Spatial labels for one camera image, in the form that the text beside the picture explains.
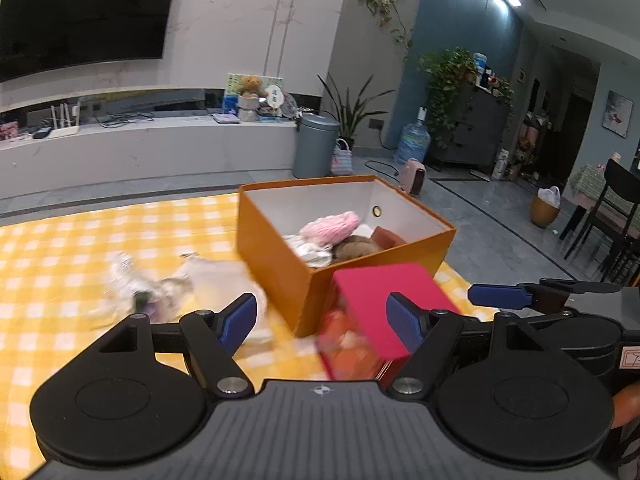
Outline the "white fabric pouch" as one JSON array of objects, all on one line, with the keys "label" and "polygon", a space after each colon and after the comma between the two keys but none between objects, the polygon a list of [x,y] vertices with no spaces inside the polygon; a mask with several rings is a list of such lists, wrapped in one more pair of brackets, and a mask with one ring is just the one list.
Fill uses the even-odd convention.
[{"label": "white fabric pouch", "polygon": [[191,286],[195,304],[215,313],[243,294],[252,294],[257,302],[256,322],[248,334],[247,344],[266,344],[272,339],[267,318],[267,296],[250,277],[242,261],[209,260],[197,254],[186,256],[174,274]]}]

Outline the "purple rose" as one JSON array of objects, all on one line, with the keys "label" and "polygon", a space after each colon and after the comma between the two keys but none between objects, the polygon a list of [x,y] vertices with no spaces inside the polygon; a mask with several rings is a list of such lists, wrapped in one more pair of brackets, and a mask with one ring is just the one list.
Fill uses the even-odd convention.
[{"label": "purple rose", "polygon": [[130,255],[120,252],[108,267],[103,299],[89,312],[97,326],[113,324],[128,315],[144,314],[152,323],[170,323],[193,292],[183,275],[154,280]]}]

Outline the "pink white crochet pouch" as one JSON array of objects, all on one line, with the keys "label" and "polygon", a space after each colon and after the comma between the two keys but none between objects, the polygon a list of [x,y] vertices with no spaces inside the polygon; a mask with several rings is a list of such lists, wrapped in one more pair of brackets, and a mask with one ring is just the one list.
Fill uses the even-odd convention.
[{"label": "pink white crochet pouch", "polygon": [[352,235],[360,225],[358,214],[345,211],[311,221],[301,228],[298,234],[309,243],[321,246],[334,246]]}]

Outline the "red tissue box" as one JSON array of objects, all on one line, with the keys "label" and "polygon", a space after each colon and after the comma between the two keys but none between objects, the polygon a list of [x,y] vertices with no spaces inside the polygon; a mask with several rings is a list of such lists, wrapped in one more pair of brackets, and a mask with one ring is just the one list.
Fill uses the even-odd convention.
[{"label": "red tissue box", "polygon": [[375,379],[386,384],[407,361],[409,352],[386,318],[386,300],[393,292],[422,310],[459,311],[417,263],[335,272],[316,336],[330,379]]}]

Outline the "orange storage box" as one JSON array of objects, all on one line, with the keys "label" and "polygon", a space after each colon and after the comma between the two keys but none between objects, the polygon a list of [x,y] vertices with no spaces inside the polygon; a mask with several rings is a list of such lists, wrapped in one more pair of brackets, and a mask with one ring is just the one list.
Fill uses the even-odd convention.
[{"label": "orange storage box", "polygon": [[378,177],[244,184],[236,249],[297,337],[319,325],[333,274],[419,263],[434,274],[452,223]]}]

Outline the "pink space heater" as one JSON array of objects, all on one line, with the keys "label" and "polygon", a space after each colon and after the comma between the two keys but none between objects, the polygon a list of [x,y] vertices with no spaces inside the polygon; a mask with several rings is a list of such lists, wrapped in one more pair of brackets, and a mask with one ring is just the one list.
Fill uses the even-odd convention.
[{"label": "pink space heater", "polygon": [[400,188],[411,196],[419,196],[425,179],[426,169],[422,162],[415,158],[409,158],[405,166],[401,168],[399,178]]}]

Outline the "dark cabinet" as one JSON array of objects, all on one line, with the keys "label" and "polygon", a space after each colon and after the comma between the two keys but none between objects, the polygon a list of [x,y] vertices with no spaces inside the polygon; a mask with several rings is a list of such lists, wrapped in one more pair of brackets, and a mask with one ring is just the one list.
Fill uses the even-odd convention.
[{"label": "dark cabinet", "polygon": [[454,128],[434,134],[428,157],[437,167],[489,168],[495,161],[510,104],[465,84],[450,118]]}]

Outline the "yellow checkered tablecloth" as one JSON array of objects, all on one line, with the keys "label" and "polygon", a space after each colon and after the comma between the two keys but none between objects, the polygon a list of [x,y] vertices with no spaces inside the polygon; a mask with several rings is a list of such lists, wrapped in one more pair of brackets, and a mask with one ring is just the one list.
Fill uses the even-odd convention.
[{"label": "yellow checkered tablecloth", "polygon": [[1,230],[1,475],[43,462],[29,421],[35,390],[107,329],[107,270],[126,252],[153,278],[197,252],[234,260],[239,196],[166,200],[69,214]]}]

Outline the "blue water jug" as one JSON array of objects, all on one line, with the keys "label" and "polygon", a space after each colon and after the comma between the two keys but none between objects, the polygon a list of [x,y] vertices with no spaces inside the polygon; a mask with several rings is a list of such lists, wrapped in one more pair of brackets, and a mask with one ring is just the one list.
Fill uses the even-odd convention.
[{"label": "blue water jug", "polygon": [[405,166],[410,159],[423,162],[431,144],[431,136],[426,128],[427,110],[421,107],[415,122],[410,122],[402,129],[398,149],[394,161],[399,166]]}]

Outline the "white tv console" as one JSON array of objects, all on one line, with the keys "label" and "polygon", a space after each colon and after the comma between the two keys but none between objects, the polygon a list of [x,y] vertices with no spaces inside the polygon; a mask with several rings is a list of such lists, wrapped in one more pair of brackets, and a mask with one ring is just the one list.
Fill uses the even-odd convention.
[{"label": "white tv console", "polygon": [[73,186],[293,167],[294,122],[221,125],[208,116],[157,118],[70,136],[1,143],[1,197]]}]

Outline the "grey trash can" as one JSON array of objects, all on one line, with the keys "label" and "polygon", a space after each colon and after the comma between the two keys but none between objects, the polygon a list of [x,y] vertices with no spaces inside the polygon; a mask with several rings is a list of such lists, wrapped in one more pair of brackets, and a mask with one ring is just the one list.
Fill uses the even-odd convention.
[{"label": "grey trash can", "polygon": [[332,118],[303,114],[298,121],[292,174],[297,179],[327,177],[340,124]]}]

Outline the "floor potted plant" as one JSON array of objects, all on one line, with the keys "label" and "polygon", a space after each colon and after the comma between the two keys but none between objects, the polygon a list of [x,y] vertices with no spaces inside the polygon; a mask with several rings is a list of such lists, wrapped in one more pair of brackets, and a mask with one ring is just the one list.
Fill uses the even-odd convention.
[{"label": "floor potted plant", "polygon": [[329,104],[324,110],[332,119],[340,125],[338,136],[347,143],[354,144],[356,134],[362,122],[369,118],[380,117],[386,114],[386,110],[375,110],[373,105],[380,99],[390,96],[394,89],[384,90],[367,96],[367,91],[373,80],[370,76],[360,90],[352,96],[349,88],[338,88],[334,78],[327,74],[326,78],[317,76],[324,93],[329,98]]}]

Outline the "teddy bear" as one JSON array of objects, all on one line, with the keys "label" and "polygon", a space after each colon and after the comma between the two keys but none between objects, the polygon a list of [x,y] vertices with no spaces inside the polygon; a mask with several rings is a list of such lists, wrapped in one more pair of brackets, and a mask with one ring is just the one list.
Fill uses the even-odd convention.
[{"label": "teddy bear", "polygon": [[260,98],[264,95],[262,91],[262,78],[256,75],[243,75],[240,78],[238,95],[244,98]]}]

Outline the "white wifi router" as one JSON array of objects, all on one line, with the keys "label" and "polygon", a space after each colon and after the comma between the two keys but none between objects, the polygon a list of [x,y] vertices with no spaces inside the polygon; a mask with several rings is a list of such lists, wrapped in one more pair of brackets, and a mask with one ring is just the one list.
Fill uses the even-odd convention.
[{"label": "white wifi router", "polygon": [[60,138],[61,136],[73,136],[80,129],[80,102],[70,105],[66,102],[52,105],[51,124],[49,138]]}]

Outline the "hanging vine plant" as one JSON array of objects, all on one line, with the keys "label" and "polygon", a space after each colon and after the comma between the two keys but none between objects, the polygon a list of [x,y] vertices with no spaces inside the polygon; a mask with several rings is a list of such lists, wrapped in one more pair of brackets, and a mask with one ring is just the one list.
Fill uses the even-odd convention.
[{"label": "hanging vine plant", "polygon": [[413,46],[413,29],[408,27],[402,19],[397,0],[358,0],[358,3],[378,19],[379,28],[390,26],[388,33],[393,43],[404,49],[404,62],[407,62]]}]

